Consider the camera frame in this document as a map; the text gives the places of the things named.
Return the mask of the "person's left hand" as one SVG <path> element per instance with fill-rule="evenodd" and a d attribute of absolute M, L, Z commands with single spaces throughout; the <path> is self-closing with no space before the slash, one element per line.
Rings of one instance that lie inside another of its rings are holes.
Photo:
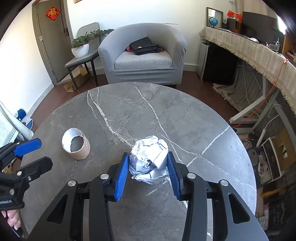
<path fill-rule="evenodd" d="M 18 230 L 21 226 L 21 215 L 20 211 L 18 209 L 16 210 L 7 210 L 7 211 L 1 211 L 4 218 L 7 219 L 7 223 L 10 227 L 13 227 L 14 230 Z"/>

